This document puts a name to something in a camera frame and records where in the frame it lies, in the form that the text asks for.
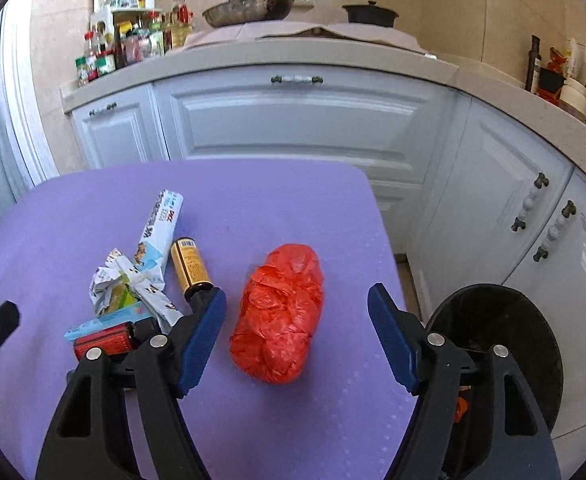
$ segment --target cabinet handle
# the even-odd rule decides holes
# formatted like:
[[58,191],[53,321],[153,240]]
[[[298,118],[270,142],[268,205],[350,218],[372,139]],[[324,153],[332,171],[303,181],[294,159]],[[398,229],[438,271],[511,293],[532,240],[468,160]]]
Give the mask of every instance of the cabinet handle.
[[566,202],[566,205],[562,208],[562,211],[560,211],[560,214],[558,215],[558,218],[556,218],[556,221],[553,222],[553,224],[548,228],[547,237],[542,241],[542,243],[538,247],[538,252],[536,252],[533,255],[533,261],[538,262],[541,258],[545,260],[548,258],[548,251],[551,247],[551,244],[555,242],[558,238],[560,238],[562,231],[566,227],[566,222],[568,221],[568,218],[576,213],[576,205],[571,200]]
[[117,107],[117,103],[111,103],[110,105],[106,105],[106,108],[102,108],[102,110],[97,109],[97,110],[91,110],[89,112],[89,117],[95,117],[96,115],[100,115],[103,114],[104,112],[109,112],[111,110],[113,110],[113,108]]
[[542,189],[543,186],[548,186],[548,178],[544,173],[540,172],[538,173],[537,179],[535,179],[535,181],[533,182],[533,186],[531,186],[529,194],[522,202],[522,209],[520,209],[518,216],[515,217],[515,222],[513,222],[513,225],[511,226],[511,231],[513,231],[514,233],[518,232],[518,229],[527,228],[527,223],[524,221],[524,219],[529,215],[529,213],[533,209],[533,206],[535,205],[535,200],[538,199],[540,189]]
[[271,83],[311,83],[322,84],[324,78],[320,75],[274,75]]

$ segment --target kitchen floor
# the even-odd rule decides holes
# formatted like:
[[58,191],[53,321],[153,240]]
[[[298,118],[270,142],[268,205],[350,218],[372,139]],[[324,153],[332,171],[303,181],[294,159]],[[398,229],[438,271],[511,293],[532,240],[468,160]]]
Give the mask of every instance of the kitchen floor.
[[397,273],[400,276],[400,283],[402,285],[402,292],[404,295],[404,304],[406,304],[406,309],[411,314],[415,314],[417,319],[421,321],[422,314],[420,314],[420,306],[417,301],[415,285],[413,284],[411,267],[409,266],[409,263],[406,260],[406,256],[404,255],[398,254],[395,258],[395,261],[397,262]]

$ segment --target cabinet door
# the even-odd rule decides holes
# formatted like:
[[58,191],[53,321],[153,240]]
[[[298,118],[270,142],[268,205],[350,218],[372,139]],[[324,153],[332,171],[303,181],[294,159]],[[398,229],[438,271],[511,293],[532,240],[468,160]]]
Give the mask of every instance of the cabinet door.
[[586,460],[586,426],[553,439],[562,480],[568,480]]
[[73,127],[89,168],[169,160],[152,84],[74,110]]
[[[548,257],[534,261],[568,200],[575,203],[577,213],[564,222]],[[586,425],[586,177],[579,171],[566,186],[548,226],[504,285],[521,291],[537,306],[560,347],[564,387],[553,436],[581,428]]]
[[[564,191],[571,164],[534,132],[474,100],[446,186],[428,229],[408,253],[420,308],[430,316],[449,294],[473,283],[502,283],[529,250]],[[539,172],[542,187],[511,227]]]
[[353,164],[374,180],[413,184],[424,179],[437,131],[409,124],[438,91],[452,92],[414,78],[312,65],[188,74],[159,81],[156,90],[171,160],[321,158]]
[[371,189],[377,200],[377,208],[382,215],[393,253],[406,253],[406,234],[409,231],[422,186],[371,180]]

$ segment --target trash bag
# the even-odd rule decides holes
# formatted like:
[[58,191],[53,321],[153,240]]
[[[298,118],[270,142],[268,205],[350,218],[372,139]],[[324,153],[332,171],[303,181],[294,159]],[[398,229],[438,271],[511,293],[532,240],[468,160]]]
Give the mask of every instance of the trash bag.
[[230,338],[231,357],[247,374],[271,384],[294,381],[307,362],[320,320],[324,276],[315,251],[285,244],[251,275]]

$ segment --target purple foam mat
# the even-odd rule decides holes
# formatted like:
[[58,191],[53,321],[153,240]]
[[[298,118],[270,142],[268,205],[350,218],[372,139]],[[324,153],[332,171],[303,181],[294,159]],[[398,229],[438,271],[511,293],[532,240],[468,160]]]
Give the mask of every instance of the purple foam mat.
[[[175,237],[192,236],[228,316],[199,386],[180,408],[214,480],[382,479],[413,411],[393,380],[367,314],[382,282],[400,308],[388,238],[363,173],[300,160],[196,160],[121,166],[56,178],[0,224],[0,303],[22,325],[0,349],[0,447],[27,478],[66,372],[76,359],[63,334],[90,318],[90,277],[113,247],[135,251],[162,189],[184,195]],[[235,367],[228,337],[250,273],[283,243],[308,244],[326,301],[307,366],[287,385]],[[180,304],[169,264],[165,292]],[[134,394],[127,394],[140,473],[157,478]]]

